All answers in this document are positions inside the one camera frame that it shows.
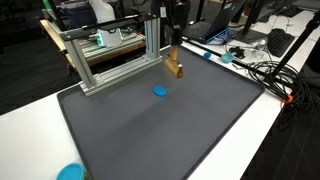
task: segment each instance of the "black mat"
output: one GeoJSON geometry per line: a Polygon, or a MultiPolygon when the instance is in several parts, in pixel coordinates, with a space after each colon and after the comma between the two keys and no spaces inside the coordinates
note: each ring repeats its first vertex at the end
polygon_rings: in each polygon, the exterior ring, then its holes
{"type": "Polygon", "coordinates": [[[79,87],[58,94],[91,179],[187,178],[264,91],[187,49],[179,57],[181,80],[159,64],[89,98],[79,87]]]}

